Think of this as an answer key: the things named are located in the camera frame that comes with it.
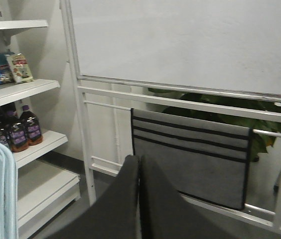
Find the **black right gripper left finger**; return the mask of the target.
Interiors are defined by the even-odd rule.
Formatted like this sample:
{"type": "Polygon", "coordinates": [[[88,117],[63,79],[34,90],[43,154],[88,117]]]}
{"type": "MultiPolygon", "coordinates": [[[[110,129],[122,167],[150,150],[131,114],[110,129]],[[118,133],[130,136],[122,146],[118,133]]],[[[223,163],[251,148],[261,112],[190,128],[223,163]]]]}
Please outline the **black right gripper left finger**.
{"type": "Polygon", "coordinates": [[[128,155],[114,181],[96,202],[50,239],[135,239],[139,193],[137,156],[128,155]]]}

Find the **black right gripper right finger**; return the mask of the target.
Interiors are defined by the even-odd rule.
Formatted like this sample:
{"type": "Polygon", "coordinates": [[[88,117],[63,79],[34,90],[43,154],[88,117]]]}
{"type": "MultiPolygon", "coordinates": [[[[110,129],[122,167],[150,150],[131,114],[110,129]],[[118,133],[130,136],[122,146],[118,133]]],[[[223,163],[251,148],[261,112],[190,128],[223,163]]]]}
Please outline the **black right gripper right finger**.
{"type": "Polygon", "coordinates": [[[158,164],[140,158],[140,224],[143,239],[233,239],[204,218],[169,182],[158,164]]]}

